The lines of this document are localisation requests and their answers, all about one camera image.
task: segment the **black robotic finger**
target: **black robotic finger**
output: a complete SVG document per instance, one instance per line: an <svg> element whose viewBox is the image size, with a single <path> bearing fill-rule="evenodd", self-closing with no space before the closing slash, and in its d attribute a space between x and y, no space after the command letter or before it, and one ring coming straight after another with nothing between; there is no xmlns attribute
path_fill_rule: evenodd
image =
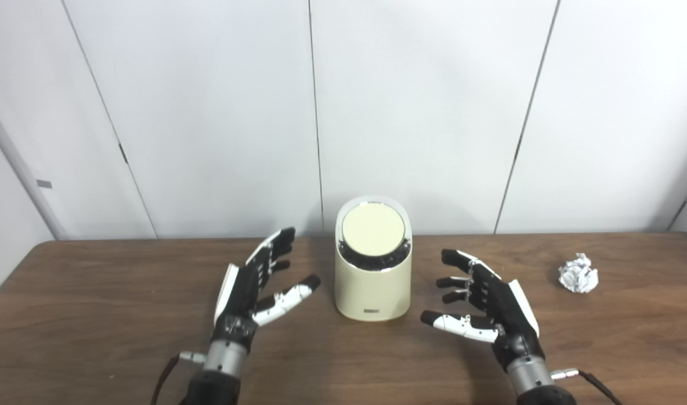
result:
<svg viewBox="0 0 687 405"><path fill-rule="evenodd" d="M274 272L279 272L281 270L285 270L291 267L291 262L289 260L282 260L280 262L276 262L276 264L273 265L271 270Z"/></svg>
<svg viewBox="0 0 687 405"><path fill-rule="evenodd" d="M296 228L290 227L281 229L279 235L273 238L273 241L271 241L271 244L273 244L273 251L275 252L284 246L291 246L295 239Z"/></svg>
<svg viewBox="0 0 687 405"><path fill-rule="evenodd" d="M482 302L486 302L488 299L488 287L480 282L473 282L469 287L469 292L471 297L474 297Z"/></svg>
<svg viewBox="0 0 687 405"><path fill-rule="evenodd" d="M487 300L485 298L476 297L474 295L469 295L466 299L471 303L477 310L486 312Z"/></svg>
<svg viewBox="0 0 687 405"><path fill-rule="evenodd" d="M444 277L435 281L438 288L468 288L471 282L471 277Z"/></svg>
<svg viewBox="0 0 687 405"><path fill-rule="evenodd" d="M449 292L448 294L444 294L443 297L441 297L441 300L443 300L443 303L464 302L464 300L467 300L468 297L469 290L456 290Z"/></svg>
<svg viewBox="0 0 687 405"><path fill-rule="evenodd" d="M294 247L291 245L284 245L284 246L279 246L278 249L273 248L273 256L272 259L276 260L281 256L284 256L285 254L291 253L293 251Z"/></svg>
<svg viewBox="0 0 687 405"><path fill-rule="evenodd" d="M471 274L473 275L474 282L487 285L490 285L491 282L501 282L501 277L483 262L478 262L471 266Z"/></svg>
<svg viewBox="0 0 687 405"><path fill-rule="evenodd" d="M441 251L441 261L448 266L455 266L470 274L469 264L471 257L463 256L459 251L453 249L443 249Z"/></svg>

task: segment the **round lid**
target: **round lid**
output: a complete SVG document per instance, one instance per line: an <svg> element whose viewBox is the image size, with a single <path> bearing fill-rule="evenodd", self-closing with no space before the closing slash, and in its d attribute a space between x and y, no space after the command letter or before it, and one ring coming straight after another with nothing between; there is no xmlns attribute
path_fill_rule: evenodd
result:
<svg viewBox="0 0 687 405"><path fill-rule="evenodd" d="M343 218L343 240L365 256L383 256L403 241L405 225L396 210L379 202L357 205Z"/></svg>

